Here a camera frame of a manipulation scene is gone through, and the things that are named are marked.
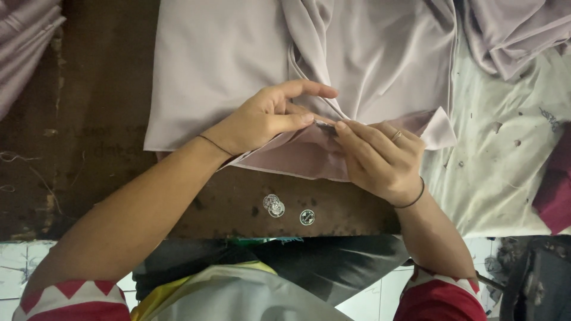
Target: red sleeve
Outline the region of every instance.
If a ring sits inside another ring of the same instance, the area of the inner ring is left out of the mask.
[[[486,321],[478,284],[415,267],[393,321]]]
[[[71,280],[25,296],[13,321],[130,321],[123,291],[113,282]]]

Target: hand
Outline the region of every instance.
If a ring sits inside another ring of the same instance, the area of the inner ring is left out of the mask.
[[[228,153],[239,155],[264,146],[275,135],[303,129],[311,125],[314,118],[334,124],[289,102],[302,94],[335,98],[337,90],[307,79],[262,88],[234,113],[202,135]]]
[[[356,121],[335,124],[336,141],[346,152],[349,180],[364,190],[401,207],[412,203],[421,193],[420,162],[425,144],[415,134],[398,132],[383,122],[370,126]]]

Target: wooden table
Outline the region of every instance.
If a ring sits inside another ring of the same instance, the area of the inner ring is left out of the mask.
[[[156,162],[144,152],[158,1],[65,1],[62,46],[49,47],[0,122],[0,241],[58,239],[92,206]],[[263,198],[276,194],[273,218]],[[304,226],[299,215],[315,213]],[[229,167],[216,173],[171,237],[397,233],[383,200],[349,183]]]

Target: folded fabric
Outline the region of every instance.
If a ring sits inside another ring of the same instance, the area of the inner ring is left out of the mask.
[[[294,99],[319,115],[395,120],[429,149],[452,146],[455,32],[451,0],[163,1],[144,149],[172,151],[260,88],[299,78],[339,90],[336,99]],[[233,164],[347,179],[339,145],[316,126]]]
[[[571,38],[569,0],[464,0],[464,30],[474,60],[504,80],[540,52]]]
[[[552,235],[571,226],[571,123],[551,154],[533,207]]]
[[[34,72],[55,29],[59,0],[0,0],[0,120]]]

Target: black string bracelet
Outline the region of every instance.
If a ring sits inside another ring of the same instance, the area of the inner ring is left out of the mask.
[[[207,141],[211,142],[214,146],[218,147],[218,148],[219,148],[221,151],[223,151],[224,153],[226,153],[226,154],[228,154],[228,155],[230,155],[230,156],[232,156],[232,157],[234,156],[234,155],[230,154],[227,150],[225,150],[225,149],[223,149],[222,147],[218,146],[218,144],[216,144],[215,142],[213,142],[213,141],[211,141],[210,139],[204,137],[202,134],[198,135],[198,137],[202,137],[202,138],[206,139]]]
[[[402,206],[402,207],[396,207],[396,206],[393,205],[394,208],[407,208],[407,207],[413,206],[416,202],[419,201],[419,199],[420,199],[420,198],[423,196],[423,194],[424,194],[424,180],[423,180],[422,177],[420,178],[420,180],[421,180],[422,183],[423,183],[423,189],[420,190],[420,195],[419,195],[419,197],[417,197],[417,198],[416,198],[412,203],[410,203],[409,205]]]

